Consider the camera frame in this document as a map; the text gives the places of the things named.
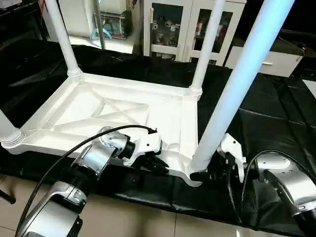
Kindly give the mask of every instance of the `white pole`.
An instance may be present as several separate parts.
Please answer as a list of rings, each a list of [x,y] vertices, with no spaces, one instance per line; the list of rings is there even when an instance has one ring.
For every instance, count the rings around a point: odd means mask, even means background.
[[[265,0],[197,147],[189,172],[206,170],[295,0]]]
[[[10,120],[0,110],[0,142],[1,145],[6,148],[13,148],[17,146],[23,139],[24,133],[14,127]]]
[[[68,67],[68,75],[78,76],[81,74],[81,69],[78,67],[73,49],[71,48],[57,2],[56,0],[45,0],[45,3]]]
[[[208,21],[206,35],[203,41],[201,55],[197,62],[196,72],[193,77],[193,82],[189,87],[191,94],[202,94],[202,84],[205,77],[205,72],[212,53],[215,42],[218,26],[222,18],[225,0],[215,0],[214,8]]]

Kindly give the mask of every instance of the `black table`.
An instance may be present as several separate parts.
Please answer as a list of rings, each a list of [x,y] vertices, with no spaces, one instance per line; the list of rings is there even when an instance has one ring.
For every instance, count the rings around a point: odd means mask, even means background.
[[[73,46],[73,49],[84,72],[117,78],[188,87],[196,67],[193,63],[87,46]],[[0,108],[16,127],[21,127],[67,78],[59,45],[51,42],[27,40],[15,43],[0,51],[0,65]],[[207,69],[203,95],[198,102],[199,138],[230,73],[230,69],[212,65]],[[315,108],[316,99],[300,79],[258,74],[228,132],[242,144],[247,159],[259,151],[276,149],[295,157],[315,176]],[[39,180],[57,158],[35,152],[13,156],[0,149],[0,172]],[[70,158],[64,160],[49,175],[47,182],[58,180],[71,162]],[[133,178],[133,169],[110,165],[95,193],[254,230],[303,236],[270,185],[248,182],[242,223],[238,224],[223,183],[209,182],[192,188],[180,178],[145,171],[139,182],[132,182]],[[233,192],[240,208],[241,185],[238,182],[233,183]]]

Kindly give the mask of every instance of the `robotic arm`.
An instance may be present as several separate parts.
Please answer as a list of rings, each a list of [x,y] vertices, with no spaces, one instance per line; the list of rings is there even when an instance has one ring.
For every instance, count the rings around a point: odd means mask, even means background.
[[[248,171],[245,175],[244,167],[247,163],[240,143],[226,133],[217,152],[225,159],[234,160],[239,180],[245,182]],[[307,237],[315,236],[316,185],[307,171],[298,167],[290,156],[277,151],[261,152],[253,161],[249,164],[253,176],[272,185],[303,233]]]
[[[100,132],[109,129],[111,127],[104,127]],[[118,157],[126,166],[137,164],[138,167],[167,173],[168,165],[155,156],[160,152],[161,138],[157,132],[149,132],[135,143],[118,131],[95,139],[30,212],[17,236],[76,237],[82,226],[79,215],[87,196],[110,159]]]

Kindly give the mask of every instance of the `white cabinet door frame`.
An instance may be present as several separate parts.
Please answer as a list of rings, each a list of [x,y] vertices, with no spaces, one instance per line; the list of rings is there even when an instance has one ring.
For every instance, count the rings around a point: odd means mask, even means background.
[[[224,63],[224,60],[226,58],[227,52],[233,40],[244,6],[245,6],[244,3],[229,2],[229,1],[225,2],[223,11],[232,12],[233,15],[229,23],[220,52],[219,53],[212,52],[210,55],[210,59],[216,60],[216,65],[218,66],[222,66]],[[201,9],[212,10],[213,7],[214,7],[214,0],[194,0],[194,4],[192,5],[192,9],[191,9],[191,17],[190,17],[190,22],[189,22],[188,33],[186,37],[187,40],[186,40],[185,50],[184,50],[185,52],[184,52],[183,60],[182,60],[183,62],[189,62],[190,57],[199,58],[201,51],[192,49],[199,12]]]
[[[176,61],[182,61],[193,0],[144,0],[143,54],[145,56],[149,56],[150,13],[151,13],[150,9],[151,9],[153,3],[160,3],[160,4],[175,5],[175,6],[182,6],[183,7],[182,18],[181,18],[181,27],[180,27],[177,47],[152,44],[152,52],[175,54]]]

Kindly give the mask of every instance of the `white drawer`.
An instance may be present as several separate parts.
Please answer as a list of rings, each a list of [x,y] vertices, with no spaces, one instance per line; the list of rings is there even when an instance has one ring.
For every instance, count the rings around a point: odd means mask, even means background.
[[[231,69],[234,68],[242,49],[243,47],[233,46],[227,59],[226,67]],[[303,57],[299,55],[270,51],[259,72],[281,77],[289,77],[302,58]]]

